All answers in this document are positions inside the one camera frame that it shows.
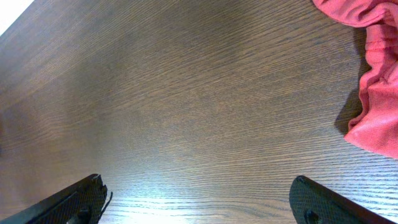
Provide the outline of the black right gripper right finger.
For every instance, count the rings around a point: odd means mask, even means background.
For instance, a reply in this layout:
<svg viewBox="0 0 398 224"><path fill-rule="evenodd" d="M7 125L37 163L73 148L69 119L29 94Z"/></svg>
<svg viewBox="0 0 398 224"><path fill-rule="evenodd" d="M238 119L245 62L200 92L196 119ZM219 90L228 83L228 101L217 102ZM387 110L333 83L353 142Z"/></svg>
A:
<svg viewBox="0 0 398 224"><path fill-rule="evenodd" d="M394 224L304 175L293 180L289 203L299 224Z"/></svg>

